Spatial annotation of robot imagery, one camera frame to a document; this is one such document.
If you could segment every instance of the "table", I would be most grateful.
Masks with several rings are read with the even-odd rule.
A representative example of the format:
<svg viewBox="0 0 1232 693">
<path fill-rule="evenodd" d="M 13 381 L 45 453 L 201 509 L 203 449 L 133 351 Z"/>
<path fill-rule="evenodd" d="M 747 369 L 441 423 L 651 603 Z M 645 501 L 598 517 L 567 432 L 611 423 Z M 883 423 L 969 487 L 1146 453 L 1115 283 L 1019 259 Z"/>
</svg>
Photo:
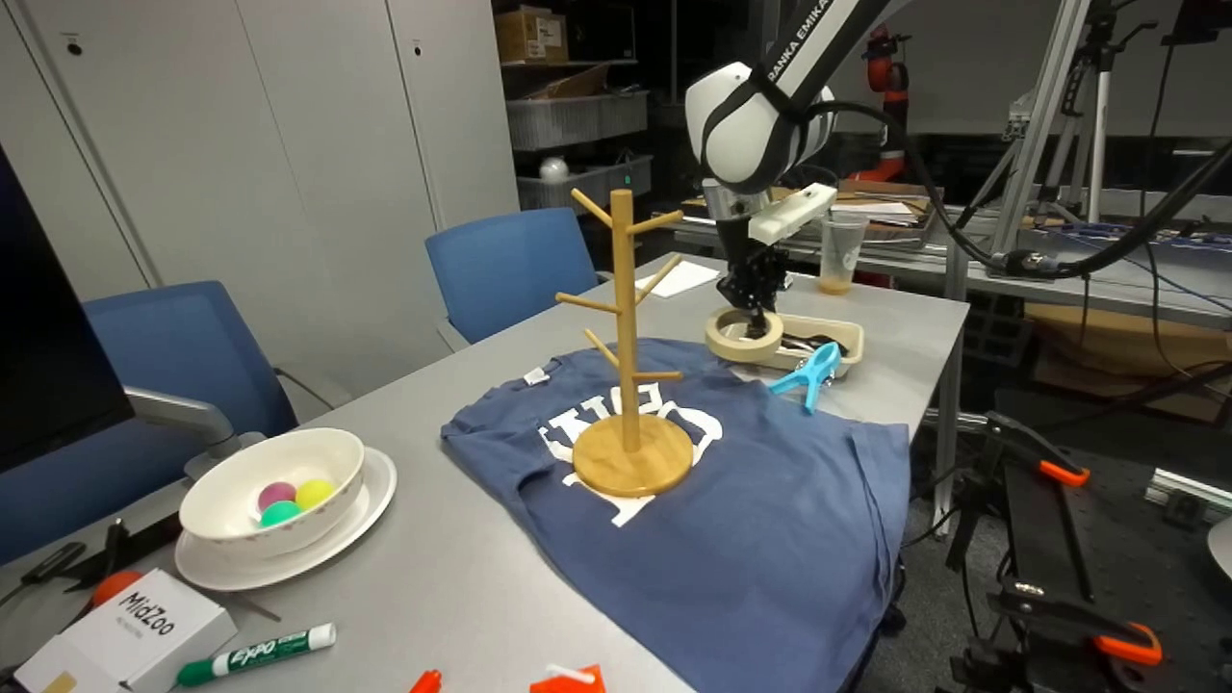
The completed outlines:
<svg viewBox="0 0 1232 693">
<path fill-rule="evenodd" d="M 669 301 L 651 296 L 639 310 L 639 329 L 702 340 L 702 322 L 716 309 L 725 301 L 711 283 Z M 825 397 L 825 409 L 855 418 L 909 423 L 912 432 L 966 320 L 966 303 L 951 301 L 888 288 L 855 288 L 835 301 L 811 294 L 810 279 L 780 294 L 780 310 L 857 320 L 868 326 L 868 363 Z M 236 690 L 408 690 L 420 671 L 438 666 L 450 693 L 490 693 L 547 679 L 547 662 L 599 662 L 610 690 L 689 690 L 606 611 L 581 602 L 534 554 L 503 509 L 438 449 L 438 428 L 486 388 L 527 372 L 549 355 L 590 346 L 581 326 L 611 333 L 606 317 L 549 309 L 312 418 L 380 448 L 399 468 L 398 501 L 334 562 L 246 593 L 282 617 L 272 623 L 236 607 L 246 643 L 331 619 L 340 623 L 340 648 L 244 675 L 232 680 Z M 181 486 L 163 487 L 130 509 L 126 519 L 141 527 L 141 519 L 168 510 L 181 494 Z M 36 557 L 8 562 L 0 590 Z M 28 659 L 78 603 L 50 590 L 13 602 L 0 623 L 0 662 Z"/>
<path fill-rule="evenodd" d="M 721 249 L 716 232 L 703 223 L 678 223 L 678 241 L 689 249 Z M 857 259 L 857 270 L 868 274 L 888 274 L 900 279 L 946 279 L 946 234 L 933 232 L 933 240 L 920 249 L 868 249 Z M 1061 241 L 1056 245 L 1060 259 L 1086 259 L 1088 245 Z M 816 264 L 816 241 L 788 241 L 787 252 L 794 260 Z M 1226 252 L 1192 252 L 1192 249 L 1158 249 L 1158 274 L 1197 288 L 1214 301 L 1232 303 L 1232 259 Z M 996 296 L 1024 296 L 1024 301 L 1051 301 L 1051 303 L 1079 303 L 1082 279 L 1027 279 L 1027 276 L 989 276 L 987 264 L 966 260 L 966 288 L 969 294 L 996 294 Z M 1151 310 L 1151 270 L 1142 252 L 1119 259 L 1088 276 L 1088 303 L 1119 309 L 1119 310 Z M 1182 294 L 1165 279 L 1158 279 L 1158 317 L 1188 320 L 1188 322 L 1214 322 L 1232 326 L 1229 309 L 1210 303 L 1192 294 Z"/>
</svg>

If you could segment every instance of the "white print on shirt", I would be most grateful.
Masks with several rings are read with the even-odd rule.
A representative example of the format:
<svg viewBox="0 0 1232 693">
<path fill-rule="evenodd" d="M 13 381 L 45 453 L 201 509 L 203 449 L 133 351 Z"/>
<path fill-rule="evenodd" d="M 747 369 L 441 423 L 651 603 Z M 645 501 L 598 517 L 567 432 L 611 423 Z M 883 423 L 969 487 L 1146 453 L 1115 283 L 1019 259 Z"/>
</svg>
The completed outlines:
<svg viewBox="0 0 1232 693">
<path fill-rule="evenodd" d="M 610 418 L 611 410 L 621 410 L 621 388 L 611 388 L 610 397 L 590 397 L 549 414 L 540 428 L 540 437 L 554 463 L 572 464 L 572 444 L 581 437 L 581 432 L 598 418 Z M 639 410 L 680 423 L 680 432 L 694 437 L 694 464 L 703 459 L 711 444 L 725 437 L 725 423 L 716 414 L 666 399 L 657 381 L 639 386 Z M 590 494 L 615 509 L 611 517 L 615 527 L 631 522 L 656 501 L 656 495 L 610 495 L 599 487 L 590 487 Z"/>
</svg>

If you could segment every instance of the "green marker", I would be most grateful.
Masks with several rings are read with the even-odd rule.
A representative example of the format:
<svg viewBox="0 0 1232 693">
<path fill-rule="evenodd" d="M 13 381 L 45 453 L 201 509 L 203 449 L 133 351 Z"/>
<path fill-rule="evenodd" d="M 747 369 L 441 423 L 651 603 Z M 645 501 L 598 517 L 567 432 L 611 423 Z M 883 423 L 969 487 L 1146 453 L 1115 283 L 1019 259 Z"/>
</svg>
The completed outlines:
<svg viewBox="0 0 1232 693">
<path fill-rule="evenodd" d="M 216 659 L 195 659 L 195 662 L 181 666 L 177 685 L 203 685 L 203 680 L 219 680 L 237 671 L 266 666 L 266 662 L 326 650 L 326 648 L 334 648 L 334 637 L 340 637 L 334 623 L 320 623 L 320 628 L 293 632 L 282 637 L 249 643 L 244 650 L 223 650 Z"/>
</svg>

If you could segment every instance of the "office chair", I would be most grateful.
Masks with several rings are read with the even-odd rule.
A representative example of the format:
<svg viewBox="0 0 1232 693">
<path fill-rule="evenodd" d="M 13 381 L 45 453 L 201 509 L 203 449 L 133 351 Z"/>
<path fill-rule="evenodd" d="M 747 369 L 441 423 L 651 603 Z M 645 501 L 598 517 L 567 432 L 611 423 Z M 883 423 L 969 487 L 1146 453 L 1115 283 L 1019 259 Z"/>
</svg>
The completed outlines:
<svg viewBox="0 0 1232 693">
<path fill-rule="evenodd" d="M 219 279 L 87 301 L 86 317 L 130 388 L 216 405 L 236 432 L 295 423 L 289 397 Z M 0 474 L 0 562 L 78 530 L 186 474 L 207 444 L 123 418 Z"/>
<path fill-rule="evenodd" d="M 477 341 L 598 283 L 572 208 L 475 219 L 429 240 L 450 326 Z"/>
</svg>

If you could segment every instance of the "red object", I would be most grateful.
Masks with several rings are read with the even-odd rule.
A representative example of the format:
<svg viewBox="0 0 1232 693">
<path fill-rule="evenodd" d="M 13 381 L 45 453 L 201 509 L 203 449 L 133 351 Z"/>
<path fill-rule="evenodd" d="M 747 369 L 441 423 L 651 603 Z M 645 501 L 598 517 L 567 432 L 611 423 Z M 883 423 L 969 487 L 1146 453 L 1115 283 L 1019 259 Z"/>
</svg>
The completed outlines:
<svg viewBox="0 0 1232 693">
<path fill-rule="evenodd" d="M 441 680 L 448 680 L 448 675 L 422 671 L 420 680 L 411 680 L 408 693 L 438 693 Z"/>
<path fill-rule="evenodd" d="M 92 593 L 87 593 L 87 607 L 106 603 L 117 593 L 123 593 L 126 586 L 133 586 L 141 572 L 140 568 L 117 568 L 106 572 Z"/>
<path fill-rule="evenodd" d="M 1038 459 L 1038 478 L 1046 478 L 1046 481 L 1060 481 L 1060 486 L 1065 486 L 1065 487 L 1082 487 L 1086 481 L 1088 481 L 1088 468 L 1082 468 L 1082 464 L 1061 464 L 1061 463 L 1051 463 L 1051 459 Z"/>
<path fill-rule="evenodd" d="M 909 33 L 892 33 L 888 27 L 879 27 L 862 50 L 868 57 L 868 79 L 883 97 L 883 113 L 897 123 L 909 128 L 909 65 L 897 61 L 897 46 Z M 855 179 L 897 179 L 903 178 L 903 141 L 888 140 L 883 147 L 883 161 L 875 168 L 857 168 Z"/>
<path fill-rule="evenodd" d="M 1133 623 L 1133 628 L 1142 632 L 1146 643 L 1129 643 L 1129 637 L 1097 634 L 1095 648 L 1097 648 L 1105 659 L 1115 659 L 1115 662 L 1129 662 L 1129 666 L 1142 666 L 1142 671 L 1164 666 L 1164 643 L 1158 643 L 1158 634 L 1155 634 L 1146 623 Z"/>
<path fill-rule="evenodd" d="M 585 666 L 581 675 L 590 675 L 590 680 L 558 675 L 534 680 L 531 693 L 610 693 L 599 666 Z"/>
</svg>

